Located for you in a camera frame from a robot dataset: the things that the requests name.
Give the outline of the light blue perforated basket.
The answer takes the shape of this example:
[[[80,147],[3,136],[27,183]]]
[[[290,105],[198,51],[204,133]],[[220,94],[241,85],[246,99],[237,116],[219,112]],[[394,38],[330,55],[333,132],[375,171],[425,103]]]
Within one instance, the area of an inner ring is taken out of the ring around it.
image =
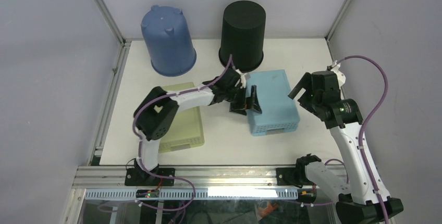
[[[249,73],[247,96],[256,86],[260,114],[248,110],[247,118],[253,136],[288,133],[297,130],[300,116],[295,102],[288,97],[290,84],[284,70]]]

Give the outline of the yellow-green perforated basket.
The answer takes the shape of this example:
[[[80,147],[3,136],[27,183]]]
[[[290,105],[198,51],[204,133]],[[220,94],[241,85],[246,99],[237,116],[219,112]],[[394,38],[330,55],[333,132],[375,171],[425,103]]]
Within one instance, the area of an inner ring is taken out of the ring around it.
[[[204,132],[199,107],[176,114],[168,132],[162,137],[160,153],[185,150],[204,145]]]

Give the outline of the black plastic bucket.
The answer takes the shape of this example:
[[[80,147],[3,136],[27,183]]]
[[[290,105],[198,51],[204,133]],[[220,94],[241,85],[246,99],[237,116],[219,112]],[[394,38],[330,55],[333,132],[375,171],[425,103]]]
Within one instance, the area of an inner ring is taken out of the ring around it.
[[[226,66],[229,57],[241,72],[259,67],[264,59],[266,12],[253,1],[236,1],[223,12],[218,58]]]

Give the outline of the blue plastic bucket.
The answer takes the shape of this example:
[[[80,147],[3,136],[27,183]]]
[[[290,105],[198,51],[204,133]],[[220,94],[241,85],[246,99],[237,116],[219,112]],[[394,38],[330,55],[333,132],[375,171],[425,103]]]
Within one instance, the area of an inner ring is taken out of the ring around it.
[[[193,68],[197,53],[180,8],[153,5],[141,21],[141,33],[157,73],[176,77]]]

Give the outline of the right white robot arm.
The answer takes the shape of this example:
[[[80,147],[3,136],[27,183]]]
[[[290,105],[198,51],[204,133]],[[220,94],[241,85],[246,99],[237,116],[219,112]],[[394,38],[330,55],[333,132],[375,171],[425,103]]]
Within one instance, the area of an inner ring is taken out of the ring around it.
[[[328,170],[316,155],[297,159],[287,182],[299,188],[317,185],[332,200],[340,223],[387,223],[404,210],[380,178],[363,133],[363,118],[353,99],[342,99],[338,76],[333,71],[305,73],[289,93],[302,108],[319,118],[334,138],[349,183]]]

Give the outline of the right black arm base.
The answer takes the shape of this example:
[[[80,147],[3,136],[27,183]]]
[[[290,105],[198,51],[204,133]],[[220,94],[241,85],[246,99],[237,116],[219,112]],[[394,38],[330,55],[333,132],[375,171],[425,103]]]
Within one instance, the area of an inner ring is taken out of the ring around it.
[[[314,164],[301,167],[279,167],[276,168],[276,179],[278,186],[295,186],[303,188],[307,185],[325,183],[327,177],[323,170],[315,167]]]

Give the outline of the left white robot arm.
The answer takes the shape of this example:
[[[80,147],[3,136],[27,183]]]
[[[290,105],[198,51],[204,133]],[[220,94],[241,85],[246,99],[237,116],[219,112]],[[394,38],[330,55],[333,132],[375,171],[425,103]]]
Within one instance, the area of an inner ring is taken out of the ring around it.
[[[187,90],[166,91],[154,87],[133,114],[132,130],[139,138],[136,158],[137,179],[143,185],[156,181],[159,144],[169,131],[175,116],[185,110],[230,103],[230,112],[246,115],[249,111],[261,114],[256,85],[246,95],[247,78],[239,70],[226,69],[220,76]]]

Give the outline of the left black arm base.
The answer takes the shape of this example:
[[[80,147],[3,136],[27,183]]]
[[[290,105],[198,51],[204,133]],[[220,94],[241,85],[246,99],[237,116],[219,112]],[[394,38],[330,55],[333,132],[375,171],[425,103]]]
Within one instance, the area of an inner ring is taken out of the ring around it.
[[[162,186],[173,186],[175,180],[175,168],[157,167],[154,172],[159,176],[166,176],[166,179],[151,176],[141,168],[128,168],[126,170],[125,186],[158,186],[162,182]]]

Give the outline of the aluminium mounting rail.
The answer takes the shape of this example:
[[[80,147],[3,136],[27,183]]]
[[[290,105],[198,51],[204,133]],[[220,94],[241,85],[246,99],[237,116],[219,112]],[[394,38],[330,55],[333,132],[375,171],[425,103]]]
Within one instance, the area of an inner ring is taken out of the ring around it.
[[[191,181],[197,189],[212,186],[249,186],[278,188],[279,174],[273,166],[172,166],[175,177]],[[125,185],[129,166],[79,166],[73,189],[128,189]]]

